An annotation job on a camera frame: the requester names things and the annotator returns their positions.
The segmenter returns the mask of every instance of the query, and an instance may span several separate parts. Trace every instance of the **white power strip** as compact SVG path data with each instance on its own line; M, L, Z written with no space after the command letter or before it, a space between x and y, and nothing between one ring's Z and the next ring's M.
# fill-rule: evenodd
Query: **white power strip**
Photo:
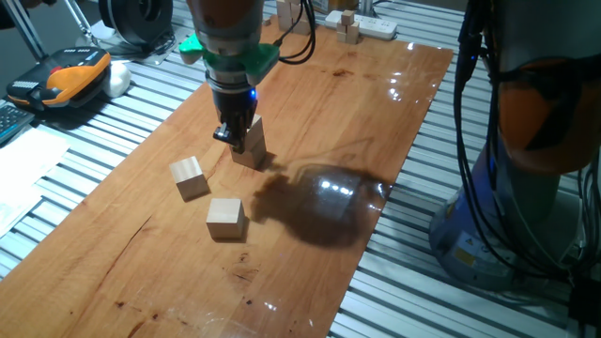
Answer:
M336 29L336 24L341 17L340 10L333 10L326 18L326 27ZM355 21L359 23L359 34L366 37L390 40L396 33L396 23L357 14L355 14Z

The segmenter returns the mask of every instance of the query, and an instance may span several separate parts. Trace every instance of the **wooden table surface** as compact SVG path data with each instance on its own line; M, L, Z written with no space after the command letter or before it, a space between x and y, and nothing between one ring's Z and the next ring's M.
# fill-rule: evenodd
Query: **wooden table surface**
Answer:
M257 88L259 171L212 139L203 84L0 282L0 336L325 336L451 57L318 27ZM184 203L169 163L190 156L211 194ZM244 240L211 239L216 197L242 199Z

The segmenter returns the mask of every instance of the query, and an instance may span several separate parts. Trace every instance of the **keyboard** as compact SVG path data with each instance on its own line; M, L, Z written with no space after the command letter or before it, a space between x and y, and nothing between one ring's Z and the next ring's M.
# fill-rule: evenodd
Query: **keyboard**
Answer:
M33 114L11 105L5 104L0 107L0 145L19 132L33 119Z

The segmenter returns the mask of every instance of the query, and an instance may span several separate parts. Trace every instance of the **white paper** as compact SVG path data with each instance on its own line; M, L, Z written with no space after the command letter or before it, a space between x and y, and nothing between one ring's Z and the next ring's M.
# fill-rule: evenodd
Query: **white paper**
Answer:
M68 149L65 139L33 128L0 149L0 238L36 206L41 197L34 183Z
M35 207L41 196L32 187L17 192L0 192L0 238Z
M54 168L69 149L67 141L30 129L0 149L0 190L31 187Z

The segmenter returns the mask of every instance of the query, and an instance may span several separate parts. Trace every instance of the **wooden block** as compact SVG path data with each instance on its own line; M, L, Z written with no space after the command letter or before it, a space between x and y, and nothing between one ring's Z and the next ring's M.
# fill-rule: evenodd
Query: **wooden block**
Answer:
M295 5L295 4L290 4L290 17L292 18L292 21L295 22L298 18L299 15L301 14L301 5ZM302 12L302 15L300 16L300 19L302 21L309 21L309 18L307 17L307 11L304 10Z
M235 152L232 147L229 147L230 153L232 154L232 160L235 163L247 166L249 168L256 169L259 164L265 158L267 154L267 146L265 145L265 138L260 139L253 148L246 149L244 153L239 154Z
M292 33L301 34L301 35L309 35L311 34L311 24L306 21L299 21L297 25L292 29Z
M345 26L345 25L342 24L341 20L338 20L338 23L336 24L336 32L338 32L338 33L345 33L346 34L347 33L347 27L348 26Z
M354 23L347 28L347 43L357 44L359 40L359 23Z
M340 21L343 25L352 25L355 23L355 12L353 10L345 10L342 12L342 17L340 17Z
M278 17L278 24L280 25L281 31L287 31L288 28L292 25L292 18L287 17Z
M276 0L275 2L275 10L278 13L280 18L291 18L290 12L290 3L286 2L286 0Z
M251 128L246 131L246 139L244 140L244 147L246 149L252 149L260 139L265 137L263 132L263 118L261 115L255 114L253 117L253 123Z
M208 192L208 184L195 156L169 164L181 198L188 202Z
M241 238L244 228L244 207L238 198L213 198L207 215L210 236L217 238Z
M336 32L336 37L338 38L338 42L347 43L347 33Z

